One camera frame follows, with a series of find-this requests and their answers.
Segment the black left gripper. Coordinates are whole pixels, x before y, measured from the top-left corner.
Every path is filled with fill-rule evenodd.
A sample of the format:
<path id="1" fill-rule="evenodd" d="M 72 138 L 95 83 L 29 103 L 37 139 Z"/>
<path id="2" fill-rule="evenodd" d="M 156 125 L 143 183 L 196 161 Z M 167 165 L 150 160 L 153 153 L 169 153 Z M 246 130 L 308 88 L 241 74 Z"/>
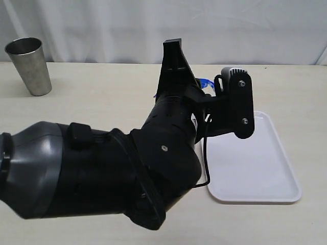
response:
<path id="1" fill-rule="evenodd" d="M 194 147 L 207 137 L 205 122 L 211 95 L 203 92 L 182 51 L 181 38 L 163 42 L 163 58 L 155 105 L 140 129 L 145 146 L 172 141 Z"/>

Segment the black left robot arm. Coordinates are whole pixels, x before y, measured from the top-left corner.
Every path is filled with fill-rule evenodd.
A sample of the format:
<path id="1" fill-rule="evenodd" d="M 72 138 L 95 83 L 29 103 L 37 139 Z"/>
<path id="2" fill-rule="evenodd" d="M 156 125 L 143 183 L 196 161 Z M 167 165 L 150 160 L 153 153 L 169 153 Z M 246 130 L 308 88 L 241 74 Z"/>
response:
<path id="1" fill-rule="evenodd" d="M 185 98 L 191 88 L 201 91 L 181 40 L 170 39 L 155 105 L 140 129 L 41 121 L 1 134 L 1 200 L 24 219 L 124 214 L 159 229 L 202 174 L 192 118 L 203 114 Z"/>

